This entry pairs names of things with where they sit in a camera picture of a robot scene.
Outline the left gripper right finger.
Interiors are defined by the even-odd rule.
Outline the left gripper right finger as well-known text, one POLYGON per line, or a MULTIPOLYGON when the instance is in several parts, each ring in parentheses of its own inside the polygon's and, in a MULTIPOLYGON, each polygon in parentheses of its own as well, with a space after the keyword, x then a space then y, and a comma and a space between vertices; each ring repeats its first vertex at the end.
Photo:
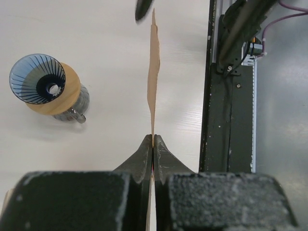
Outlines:
POLYGON ((164 184, 169 175, 194 173, 169 151, 161 135, 154 136, 154 181, 164 184))

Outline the single brown coffee filter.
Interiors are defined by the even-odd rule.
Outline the single brown coffee filter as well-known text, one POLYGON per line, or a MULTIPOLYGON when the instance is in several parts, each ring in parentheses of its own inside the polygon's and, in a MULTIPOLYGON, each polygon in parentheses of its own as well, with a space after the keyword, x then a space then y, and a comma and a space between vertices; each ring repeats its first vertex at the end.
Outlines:
POLYGON ((155 125, 155 110, 156 110, 156 95, 157 95, 157 81, 160 70, 160 44, 158 38, 158 27, 155 18, 155 8, 152 11, 152 23, 150 32, 150 59, 149 59, 149 71, 147 82, 147 102, 150 110, 151 119, 151 144, 150 151, 151 161, 150 164, 150 189, 149 189, 149 202, 147 210, 146 231, 150 230, 151 226, 151 206, 152 206, 152 194, 154 184, 154 161, 153 161, 153 148, 154 148, 154 125, 155 125))

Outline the wooden dripper ring holder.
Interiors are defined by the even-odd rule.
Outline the wooden dripper ring holder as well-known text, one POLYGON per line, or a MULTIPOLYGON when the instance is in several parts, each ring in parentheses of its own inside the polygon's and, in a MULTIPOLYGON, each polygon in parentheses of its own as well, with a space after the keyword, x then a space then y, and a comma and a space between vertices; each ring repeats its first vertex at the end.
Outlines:
POLYGON ((55 100, 45 104, 29 104, 26 106, 32 111, 53 116, 61 114, 71 108, 77 101, 81 92, 80 79, 75 70, 65 63, 60 63, 64 68, 66 83, 62 94, 55 100))

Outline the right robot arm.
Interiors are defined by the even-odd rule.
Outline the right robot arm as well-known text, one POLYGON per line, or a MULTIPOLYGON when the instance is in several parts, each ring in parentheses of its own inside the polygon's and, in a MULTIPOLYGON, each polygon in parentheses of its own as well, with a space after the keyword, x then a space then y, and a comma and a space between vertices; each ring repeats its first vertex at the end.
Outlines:
MULTIPOLYGON (((216 26, 215 18, 217 13, 217 0, 209 1, 209 20, 208 20, 208 44, 207 44, 207 58, 213 53, 211 42, 214 41, 212 36, 215 33, 216 26)), ((236 69, 244 61, 234 64, 236 51, 239 51, 244 42, 249 42, 259 30, 261 23, 266 19, 266 14, 270 8, 277 2, 277 0, 236 0, 226 11, 221 14, 222 34, 217 35, 217 44, 214 46, 216 50, 216 65, 217 68, 222 67, 221 74, 224 78, 229 75, 234 76, 236 69), (231 70, 227 72, 228 64, 231 65, 231 70)), ((153 0, 137 0, 135 7, 135 21, 140 23, 149 12, 153 0)), ((150 32, 150 61, 148 80, 150 78, 157 78, 160 70, 160 48, 158 38, 158 27, 156 25, 155 10, 152 11, 152 24, 150 32)))

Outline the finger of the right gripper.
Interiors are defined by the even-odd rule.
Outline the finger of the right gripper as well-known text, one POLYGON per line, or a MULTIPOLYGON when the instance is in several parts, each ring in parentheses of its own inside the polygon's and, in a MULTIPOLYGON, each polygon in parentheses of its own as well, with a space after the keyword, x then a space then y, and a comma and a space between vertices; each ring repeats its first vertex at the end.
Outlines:
POLYGON ((140 23, 147 15, 153 0, 136 0, 135 22, 140 23))

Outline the blue glass dripper cone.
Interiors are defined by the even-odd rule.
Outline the blue glass dripper cone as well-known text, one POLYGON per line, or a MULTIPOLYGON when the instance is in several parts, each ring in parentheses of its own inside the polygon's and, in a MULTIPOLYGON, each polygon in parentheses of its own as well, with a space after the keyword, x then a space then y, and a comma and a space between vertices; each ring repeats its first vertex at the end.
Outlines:
POLYGON ((64 67, 55 58, 41 53, 19 59, 11 68, 9 84, 13 94, 29 104, 46 104, 64 91, 64 67))

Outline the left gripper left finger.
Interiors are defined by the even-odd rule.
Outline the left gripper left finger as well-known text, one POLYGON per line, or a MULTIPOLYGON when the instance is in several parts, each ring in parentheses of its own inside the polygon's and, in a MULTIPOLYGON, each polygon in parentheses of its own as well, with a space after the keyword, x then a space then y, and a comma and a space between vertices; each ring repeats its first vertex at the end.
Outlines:
POLYGON ((146 135, 137 150, 112 171, 132 185, 150 185, 152 174, 152 136, 146 135))

